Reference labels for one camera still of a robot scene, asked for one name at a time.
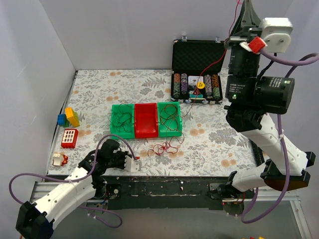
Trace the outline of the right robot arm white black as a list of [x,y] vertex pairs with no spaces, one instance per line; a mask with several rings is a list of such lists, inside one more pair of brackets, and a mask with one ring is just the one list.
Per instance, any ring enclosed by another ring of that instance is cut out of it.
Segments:
[[252,3],[245,0],[225,42],[225,48],[231,51],[225,93],[230,102],[226,120],[267,154],[268,159],[255,168],[232,172],[218,189],[223,197],[237,198],[243,192],[264,186],[286,192],[309,184],[311,176],[307,168],[314,164],[315,154],[299,150],[271,118],[271,114],[287,112],[295,81],[289,77],[266,77],[259,70],[261,55],[292,69],[318,60],[316,53],[298,62],[277,58],[277,53],[285,52],[290,44],[291,31],[287,18],[261,20]]

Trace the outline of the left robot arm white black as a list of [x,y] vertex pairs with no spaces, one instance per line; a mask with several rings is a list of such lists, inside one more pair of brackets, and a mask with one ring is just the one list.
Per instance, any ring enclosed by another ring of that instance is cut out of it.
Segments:
[[26,239],[49,239],[58,224],[76,208],[95,198],[105,202],[116,186],[108,186],[103,174],[109,168],[124,169],[132,154],[122,151],[117,141],[107,139],[90,151],[73,172],[52,191],[19,209],[16,230]]

